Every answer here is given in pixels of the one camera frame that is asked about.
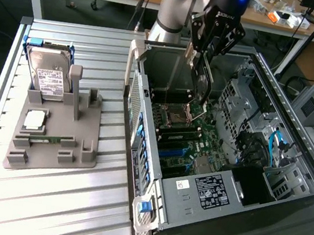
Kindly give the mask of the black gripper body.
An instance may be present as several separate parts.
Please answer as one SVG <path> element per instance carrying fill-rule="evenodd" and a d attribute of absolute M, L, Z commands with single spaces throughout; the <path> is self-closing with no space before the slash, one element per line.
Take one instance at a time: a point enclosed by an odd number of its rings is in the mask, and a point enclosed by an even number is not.
<path fill-rule="evenodd" d="M 251 0 L 209 0 L 204 10 L 205 28 L 211 29 L 216 25 L 217 29 L 228 26 L 227 30 L 233 30 L 240 24 L 240 18 L 245 13 Z"/>

